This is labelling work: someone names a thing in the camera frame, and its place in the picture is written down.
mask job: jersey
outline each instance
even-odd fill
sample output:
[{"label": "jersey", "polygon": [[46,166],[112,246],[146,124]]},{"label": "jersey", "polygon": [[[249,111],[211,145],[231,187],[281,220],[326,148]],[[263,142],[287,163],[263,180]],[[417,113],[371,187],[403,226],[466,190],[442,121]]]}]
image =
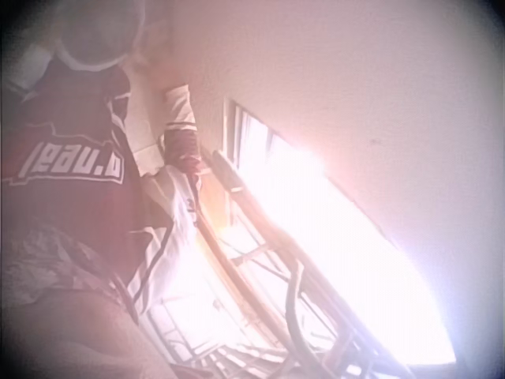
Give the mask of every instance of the jersey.
[{"label": "jersey", "polygon": [[117,66],[93,73],[53,61],[4,126],[2,218],[48,222],[99,253],[126,286],[143,268],[138,300],[159,260],[146,256],[172,254],[165,267],[175,266],[180,251],[166,250],[173,218],[142,190],[125,135],[129,92]]}]

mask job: white sleeve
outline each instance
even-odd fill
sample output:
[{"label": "white sleeve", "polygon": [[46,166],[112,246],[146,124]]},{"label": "white sleeve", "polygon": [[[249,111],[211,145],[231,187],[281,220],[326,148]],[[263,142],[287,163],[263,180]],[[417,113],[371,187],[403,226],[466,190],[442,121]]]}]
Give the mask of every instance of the white sleeve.
[{"label": "white sleeve", "polygon": [[195,116],[189,98],[189,86],[183,85],[163,95],[163,123],[152,132],[157,141],[163,139],[166,130],[194,130]]}]

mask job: window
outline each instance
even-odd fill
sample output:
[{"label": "window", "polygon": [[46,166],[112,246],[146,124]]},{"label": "window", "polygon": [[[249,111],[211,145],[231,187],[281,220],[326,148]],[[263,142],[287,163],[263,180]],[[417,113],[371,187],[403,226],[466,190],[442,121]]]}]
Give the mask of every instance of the window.
[{"label": "window", "polygon": [[[455,361],[436,304],[407,256],[324,175],[311,153],[289,145],[272,129],[233,104],[234,129],[229,157],[268,215],[311,256],[332,286],[348,302],[375,337],[400,361],[410,365]],[[232,208],[230,245],[244,252],[251,236]],[[273,268],[271,258],[262,265]],[[283,312],[286,282],[250,265],[263,296]],[[320,319],[312,320],[311,336],[327,339]]]}]

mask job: sleeve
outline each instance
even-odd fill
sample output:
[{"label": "sleeve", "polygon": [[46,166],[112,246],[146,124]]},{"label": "sleeve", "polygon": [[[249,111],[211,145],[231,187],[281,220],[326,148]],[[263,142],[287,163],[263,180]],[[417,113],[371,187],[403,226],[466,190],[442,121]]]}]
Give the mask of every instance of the sleeve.
[{"label": "sleeve", "polygon": [[195,116],[189,100],[189,86],[184,85],[164,94],[165,114],[161,133],[155,135],[165,164],[187,175],[200,172],[200,149]]}]

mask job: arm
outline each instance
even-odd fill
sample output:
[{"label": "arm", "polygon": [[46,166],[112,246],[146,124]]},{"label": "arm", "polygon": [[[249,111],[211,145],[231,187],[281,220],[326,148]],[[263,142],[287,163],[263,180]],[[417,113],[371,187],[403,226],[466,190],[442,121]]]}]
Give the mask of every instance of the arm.
[{"label": "arm", "polygon": [[187,175],[198,203],[201,156],[189,86],[175,60],[165,51],[151,59],[147,76],[164,106],[163,125],[154,131],[163,160]]}]

